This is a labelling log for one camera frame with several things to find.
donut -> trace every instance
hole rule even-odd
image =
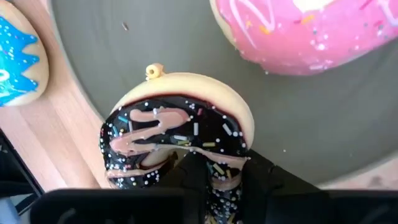
[[[395,39],[398,1],[210,0],[242,58],[266,73],[314,75]]]
[[[228,85],[204,75],[165,74],[159,64],[146,72],[147,81],[127,93],[101,127],[110,185],[153,186],[173,168],[174,149],[202,154],[209,173],[208,218],[236,223],[241,170],[254,137],[249,106]]]
[[[11,3],[0,0],[0,106],[36,100],[48,79],[47,55],[36,31]]]

wooden table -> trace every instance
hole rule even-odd
[[[0,127],[45,191],[108,187],[97,133],[101,119],[83,96],[53,31],[46,0],[14,0],[31,21],[49,56],[50,80],[39,100],[0,108]],[[330,188],[398,189],[398,159]]]

gray tray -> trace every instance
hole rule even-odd
[[[234,88],[256,121],[252,148],[311,183],[371,167],[397,148],[398,42],[322,75],[282,77],[240,58],[208,0],[51,3],[70,65],[102,117],[160,62]]]

blue icing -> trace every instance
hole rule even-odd
[[[40,61],[23,49],[37,42],[37,37],[17,30],[0,16],[0,106],[15,97],[36,91],[39,83],[23,76],[23,72]]]

pink icing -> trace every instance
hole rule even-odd
[[[313,75],[398,35],[397,0],[217,0],[241,56],[264,70]]]

